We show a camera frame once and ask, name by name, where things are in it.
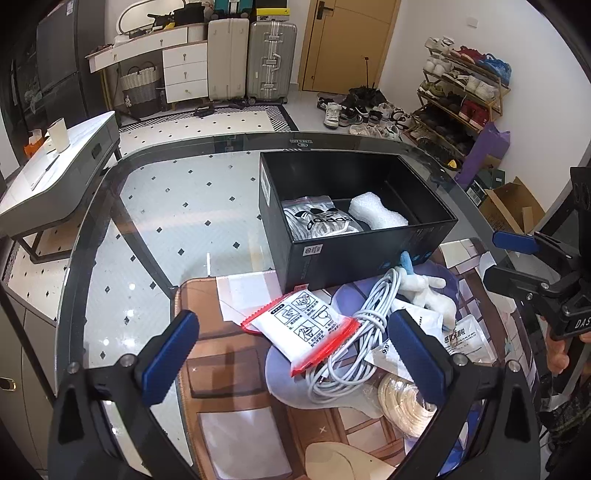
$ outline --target human hand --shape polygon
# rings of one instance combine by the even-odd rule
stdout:
[[[546,331],[546,360],[548,369],[554,374],[561,374],[569,365],[569,356],[565,353],[566,340],[552,340],[550,333],[552,328],[548,325]],[[579,335],[584,343],[591,343],[591,332]],[[583,375],[591,374],[591,361],[587,362],[583,368]]]

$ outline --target red and white packet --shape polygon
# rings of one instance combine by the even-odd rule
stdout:
[[[245,332],[265,335],[285,355],[292,377],[327,359],[360,325],[308,290],[273,300],[241,324]]]

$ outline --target silver suitcase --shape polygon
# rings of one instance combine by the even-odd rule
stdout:
[[[297,27],[286,22],[251,24],[246,71],[246,95],[257,100],[287,101],[294,61]]]

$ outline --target cabinet door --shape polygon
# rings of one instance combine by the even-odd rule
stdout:
[[[25,331],[55,392],[56,388],[53,379],[56,328],[27,310],[25,313]],[[47,469],[47,442],[53,410],[24,352],[22,353],[22,391],[33,443],[42,468]]]
[[[25,309],[12,302],[17,315],[24,322]],[[14,390],[3,381],[0,385],[0,417],[8,433],[33,468],[41,469],[27,422],[21,376],[21,344],[4,311],[0,309],[0,377],[14,381]]]

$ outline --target metal screw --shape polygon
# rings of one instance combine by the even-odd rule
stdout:
[[[122,356],[119,359],[119,363],[123,367],[131,367],[131,365],[133,365],[135,363],[135,355],[133,355],[131,353],[126,353],[124,356]]]
[[[468,364],[468,357],[463,353],[456,353],[452,356],[452,360],[459,367],[463,367]]]
[[[72,362],[70,365],[68,365],[68,367],[66,368],[66,371],[71,375],[71,374],[75,374],[79,369],[80,369],[80,364],[78,362]]]
[[[509,367],[509,370],[511,370],[512,372],[517,373],[519,370],[521,370],[521,365],[519,364],[519,362],[515,361],[515,360],[509,360],[509,362],[507,363],[507,366]]]

